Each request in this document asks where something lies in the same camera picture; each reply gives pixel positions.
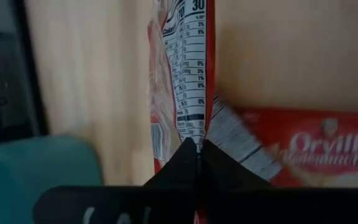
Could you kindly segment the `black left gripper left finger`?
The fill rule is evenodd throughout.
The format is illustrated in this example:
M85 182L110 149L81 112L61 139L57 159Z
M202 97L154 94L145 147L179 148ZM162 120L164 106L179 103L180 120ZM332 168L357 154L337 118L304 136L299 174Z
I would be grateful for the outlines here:
M35 224L194 224L196 146L186 139L141 186L61 185L35 203Z

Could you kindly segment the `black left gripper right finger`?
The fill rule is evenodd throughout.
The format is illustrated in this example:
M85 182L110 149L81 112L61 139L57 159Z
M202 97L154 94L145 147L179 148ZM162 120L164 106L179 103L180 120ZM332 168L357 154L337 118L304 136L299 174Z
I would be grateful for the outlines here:
M275 187L209 141L201 158L207 224L358 224L358 189Z

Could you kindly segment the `red popcorn bag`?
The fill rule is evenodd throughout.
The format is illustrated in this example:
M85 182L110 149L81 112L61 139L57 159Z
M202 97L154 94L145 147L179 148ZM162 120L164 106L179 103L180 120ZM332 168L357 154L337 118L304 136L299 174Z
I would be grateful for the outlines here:
M200 150L214 103L214 0L154 0L148 24L154 169L192 138Z
M214 95L207 139L257 176L271 180L283 167L253 135L234 110Z
M281 187L358 187L358 113L248 108L246 126L283 169Z

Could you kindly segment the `teal plastic basket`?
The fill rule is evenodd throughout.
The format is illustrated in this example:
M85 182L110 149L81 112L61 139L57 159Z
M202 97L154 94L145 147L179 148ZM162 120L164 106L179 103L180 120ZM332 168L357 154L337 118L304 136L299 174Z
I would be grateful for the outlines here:
M32 209L59 185L101 185L95 150L84 140L47 136L0 144L0 224L34 224Z

